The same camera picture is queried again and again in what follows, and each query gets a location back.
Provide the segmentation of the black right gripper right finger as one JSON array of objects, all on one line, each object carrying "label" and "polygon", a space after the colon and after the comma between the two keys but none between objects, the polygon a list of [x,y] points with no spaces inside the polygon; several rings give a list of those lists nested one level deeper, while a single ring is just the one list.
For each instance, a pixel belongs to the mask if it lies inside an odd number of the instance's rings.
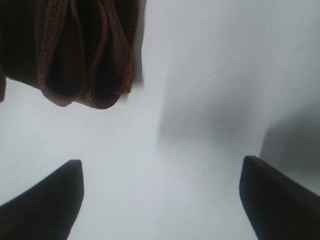
[{"label": "black right gripper right finger", "polygon": [[320,197],[262,159],[243,159],[239,195],[259,240],[320,238]]}]

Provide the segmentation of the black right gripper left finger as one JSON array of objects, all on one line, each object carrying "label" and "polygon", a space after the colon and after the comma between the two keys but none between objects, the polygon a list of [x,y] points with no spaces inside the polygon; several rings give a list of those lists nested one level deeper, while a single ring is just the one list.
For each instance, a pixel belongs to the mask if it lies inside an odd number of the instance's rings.
[{"label": "black right gripper left finger", "polygon": [[66,240],[84,198],[82,162],[69,160],[0,207],[2,240]]}]

